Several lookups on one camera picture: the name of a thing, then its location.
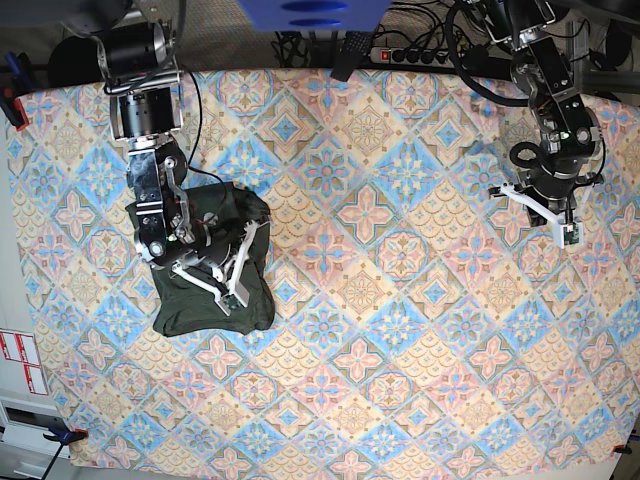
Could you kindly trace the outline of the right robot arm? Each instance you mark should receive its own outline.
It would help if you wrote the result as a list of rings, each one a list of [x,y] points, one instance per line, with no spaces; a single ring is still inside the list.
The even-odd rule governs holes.
[[[98,38],[98,64],[115,139],[129,146],[127,182],[135,196],[135,246],[154,268],[186,280],[239,280],[255,230],[198,219],[182,183],[188,161],[173,134],[182,126],[175,39],[160,22],[120,26]]]

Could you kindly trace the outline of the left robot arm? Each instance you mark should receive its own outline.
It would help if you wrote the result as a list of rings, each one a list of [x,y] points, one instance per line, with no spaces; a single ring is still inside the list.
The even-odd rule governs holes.
[[[594,112],[574,86],[568,63],[544,27],[555,20],[545,1],[479,1],[475,9],[491,39],[510,48],[513,83],[527,96],[526,104],[539,128],[540,141],[522,141],[509,151],[516,168],[515,193],[533,204],[527,208],[533,226],[553,217],[576,230],[579,204],[589,189],[603,181],[601,166],[587,164],[606,144]]]

